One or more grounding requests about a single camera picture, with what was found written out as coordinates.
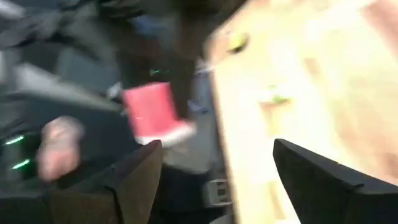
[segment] wooden table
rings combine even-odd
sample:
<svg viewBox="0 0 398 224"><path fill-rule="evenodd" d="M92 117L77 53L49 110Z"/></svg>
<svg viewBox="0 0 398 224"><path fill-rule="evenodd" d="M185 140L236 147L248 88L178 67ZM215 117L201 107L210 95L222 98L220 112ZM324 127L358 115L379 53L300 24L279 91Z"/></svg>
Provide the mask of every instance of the wooden table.
<svg viewBox="0 0 398 224"><path fill-rule="evenodd" d="M398 183L398 38L380 16L394 7L251 0L215 32L209 54L239 223L299 223L275 169L275 138ZM226 53L229 31L250 35L245 51ZM262 93L275 83L294 97L266 106Z"/></svg>

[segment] red cup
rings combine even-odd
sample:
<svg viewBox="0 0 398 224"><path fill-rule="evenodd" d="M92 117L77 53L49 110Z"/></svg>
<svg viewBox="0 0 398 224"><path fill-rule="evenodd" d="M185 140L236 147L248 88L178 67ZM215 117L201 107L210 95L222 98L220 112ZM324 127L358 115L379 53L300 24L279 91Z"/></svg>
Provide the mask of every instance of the red cup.
<svg viewBox="0 0 398 224"><path fill-rule="evenodd" d="M180 142L195 132L175 112L169 83L151 83L123 93L130 125L137 142L160 139L163 145Z"/></svg>

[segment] green light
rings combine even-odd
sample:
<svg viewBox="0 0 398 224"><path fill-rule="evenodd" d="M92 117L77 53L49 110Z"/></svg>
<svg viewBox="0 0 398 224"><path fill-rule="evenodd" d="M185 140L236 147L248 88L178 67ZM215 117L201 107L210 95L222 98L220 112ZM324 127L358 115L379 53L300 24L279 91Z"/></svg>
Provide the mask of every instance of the green light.
<svg viewBox="0 0 398 224"><path fill-rule="evenodd" d="M26 159L24 162L21 162L15 166L13 166L12 169L19 169L19 168L23 167L24 165L27 165L28 163L30 163L30 159Z"/></svg>
<svg viewBox="0 0 398 224"><path fill-rule="evenodd" d="M6 142L6 145L10 145L10 144L19 142L19 141L23 140L23 138L24 138L23 136L19 136L18 138L11 139L10 141Z"/></svg>

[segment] small object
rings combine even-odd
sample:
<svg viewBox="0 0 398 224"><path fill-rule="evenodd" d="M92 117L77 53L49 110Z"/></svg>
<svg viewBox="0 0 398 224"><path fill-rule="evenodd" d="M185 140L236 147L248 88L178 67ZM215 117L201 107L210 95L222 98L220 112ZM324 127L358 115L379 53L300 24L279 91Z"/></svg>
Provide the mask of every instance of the small object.
<svg viewBox="0 0 398 224"><path fill-rule="evenodd" d="M192 112L198 114L206 114L208 109L198 103L194 102L193 100L188 100L188 107L191 109Z"/></svg>
<svg viewBox="0 0 398 224"><path fill-rule="evenodd" d="M208 207L223 207L232 204L226 179L211 180L205 184L205 203Z"/></svg>
<svg viewBox="0 0 398 224"><path fill-rule="evenodd" d="M40 142L40 135L36 133L17 134L0 142L1 190L18 191L24 187L25 180L37 175L34 156Z"/></svg>
<svg viewBox="0 0 398 224"><path fill-rule="evenodd" d="M260 95L260 101L268 105L285 103L291 99L292 94L287 85L271 85Z"/></svg>
<svg viewBox="0 0 398 224"><path fill-rule="evenodd" d="M160 73L160 70L159 69L151 69L150 70L150 76L154 76L154 75L157 75L157 74L159 74Z"/></svg>
<svg viewBox="0 0 398 224"><path fill-rule="evenodd" d="M247 33L232 33L228 41L228 51L232 54L241 52L249 42Z"/></svg>
<svg viewBox="0 0 398 224"><path fill-rule="evenodd" d="M115 99L120 95L120 92L122 91L122 83L117 82L110 88L108 88L108 92L106 93L106 97L108 99Z"/></svg>

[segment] hand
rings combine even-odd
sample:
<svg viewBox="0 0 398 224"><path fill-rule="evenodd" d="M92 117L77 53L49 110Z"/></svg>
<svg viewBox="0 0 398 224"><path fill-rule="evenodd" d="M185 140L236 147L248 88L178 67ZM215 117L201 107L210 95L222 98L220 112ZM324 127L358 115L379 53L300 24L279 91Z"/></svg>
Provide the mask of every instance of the hand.
<svg viewBox="0 0 398 224"><path fill-rule="evenodd" d="M44 127L38 155L42 179L56 180L77 168L80 160L78 142L82 134L79 122L69 117L59 117Z"/></svg>

